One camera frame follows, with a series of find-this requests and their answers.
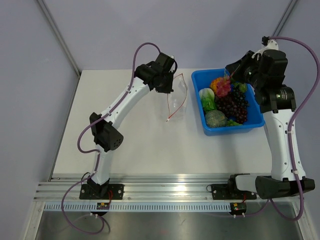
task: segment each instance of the metal floor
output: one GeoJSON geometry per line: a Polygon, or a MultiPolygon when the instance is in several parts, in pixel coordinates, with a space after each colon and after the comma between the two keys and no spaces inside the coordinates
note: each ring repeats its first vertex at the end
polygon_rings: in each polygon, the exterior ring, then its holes
{"type": "MultiPolygon", "coordinates": [[[[290,203],[278,203],[281,211],[294,216],[290,203]]],[[[248,203],[248,212],[260,209],[258,203],[248,203]]],[[[67,212],[70,220],[84,212],[67,212]]],[[[110,225],[99,235],[86,235],[67,226],[62,213],[45,211],[37,232],[37,240],[302,240],[297,222],[281,218],[271,204],[254,217],[225,217],[228,213],[199,212],[108,212],[104,218],[110,225]]],[[[76,224],[87,231],[98,231],[101,222],[93,217],[76,224]]]]}

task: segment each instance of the plastic vegetable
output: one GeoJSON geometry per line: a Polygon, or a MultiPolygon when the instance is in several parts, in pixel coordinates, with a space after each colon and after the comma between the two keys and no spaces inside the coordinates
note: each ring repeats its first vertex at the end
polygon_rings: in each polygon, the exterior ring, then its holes
{"type": "Polygon", "coordinates": [[[227,126],[228,119],[221,111],[209,111],[204,118],[205,123],[209,128],[221,128],[227,126]]]}
{"type": "Polygon", "coordinates": [[[233,86],[239,87],[240,92],[245,93],[248,90],[248,86],[245,83],[235,82],[233,86]]]}
{"type": "Polygon", "coordinates": [[[213,80],[210,88],[219,98],[225,97],[231,91],[229,76],[221,76],[213,80]]]}
{"type": "Polygon", "coordinates": [[[202,108],[205,113],[215,110],[215,94],[210,88],[204,88],[199,91],[202,108]]]}
{"type": "Polygon", "coordinates": [[[236,121],[233,121],[232,119],[228,120],[226,123],[227,127],[232,127],[232,126],[242,126],[242,124],[237,123],[236,121]]]}

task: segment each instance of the white robotic arm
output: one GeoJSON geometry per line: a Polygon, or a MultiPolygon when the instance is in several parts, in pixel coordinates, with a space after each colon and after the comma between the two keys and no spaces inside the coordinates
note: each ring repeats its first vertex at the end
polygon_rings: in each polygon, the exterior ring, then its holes
{"type": "Polygon", "coordinates": [[[295,196],[299,193],[295,175],[303,192],[313,190],[315,182],[306,178],[302,167],[295,122],[289,128],[296,110],[296,100],[293,90],[283,84],[288,64],[286,54],[278,50],[275,40],[264,37],[262,43],[262,49],[256,53],[248,51],[241,60],[227,65],[226,69],[236,81],[254,88],[272,155],[271,176],[236,174],[230,177],[228,185],[236,190],[258,193],[262,199],[295,196]],[[288,134],[292,139],[295,168],[291,161],[288,134]]]}
{"type": "MultiPolygon", "coordinates": [[[[119,97],[106,110],[104,110],[101,113],[101,115],[104,116],[108,114],[110,109],[112,109],[113,106],[115,106],[119,102],[119,100],[121,99],[121,96],[123,96],[127,91],[128,90],[125,89],[119,95],[119,97]]],[[[141,80],[138,77],[135,77],[133,79],[131,91],[128,92],[124,100],[104,120],[107,123],[109,122],[112,123],[112,126],[117,130],[120,127],[120,124],[124,120],[126,115],[130,112],[130,110],[136,105],[137,102],[139,102],[140,99],[142,99],[149,92],[150,92],[149,85],[144,84],[143,80],[141,80]]],[[[121,143],[122,141],[118,139],[113,144],[114,144],[114,147],[117,147],[116,145],[120,145],[121,143]]],[[[95,156],[96,161],[98,159],[98,154],[100,154],[100,159],[99,159],[98,169],[96,171],[96,174],[92,177],[92,180],[99,185],[103,185],[110,178],[110,165],[111,165],[111,160],[113,158],[114,151],[109,150],[105,152],[104,148],[99,144],[97,144],[96,147],[97,149],[100,150],[101,153],[96,153],[96,156],[95,156]]]]}
{"type": "Polygon", "coordinates": [[[136,103],[151,90],[155,89],[158,93],[171,93],[177,67],[173,56],[160,52],[155,61],[136,68],[134,76],[132,76],[134,78],[128,88],[106,110],[100,115],[91,114],[89,119],[97,149],[96,160],[93,176],[87,180],[87,184],[83,184],[81,187],[80,199],[109,198],[107,192],[111,161],[114,150],[122,144],[124,139],[122,134],[118,132],[121,122],[136,103]]]}

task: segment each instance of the transparent plastic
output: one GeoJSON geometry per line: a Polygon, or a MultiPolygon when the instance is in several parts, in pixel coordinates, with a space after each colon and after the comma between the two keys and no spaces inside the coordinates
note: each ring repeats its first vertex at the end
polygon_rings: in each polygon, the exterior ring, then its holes
{"type": "Polygon", "coordinates": [[[182,73],[173,78],[172,89],[173,92],[167,95],[167,122],[180,120],[186,115],[188,87],[182,73]]]}

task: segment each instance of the blue plastic tray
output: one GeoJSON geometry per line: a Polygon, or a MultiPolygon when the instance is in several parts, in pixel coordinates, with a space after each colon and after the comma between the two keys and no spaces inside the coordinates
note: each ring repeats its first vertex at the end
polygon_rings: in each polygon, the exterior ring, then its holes
{"type": "Polygon", "coordinates": [[[223,77],[225,70],[222,69],[210,69],[210,70],[198,70],[194,71],[191,75],[195,97],[200,112],[203,131],[208,136],[223,135],[223,134],[235,134],[246,133],[253,128],[262,127],[265,124],[264,116],[260,113],[260,107],[255,100],[254,92],[250,85],[248,85],[248,91],[245,93],[245,99],[249,102],[250,106],[247,108],[247,121],[240,126],[225,126],[225,127],[208,127],[205,120],[204,111],[199,96],[199,91],[204,88],[209,88],[210,83],[218,78],[223,77]]]}

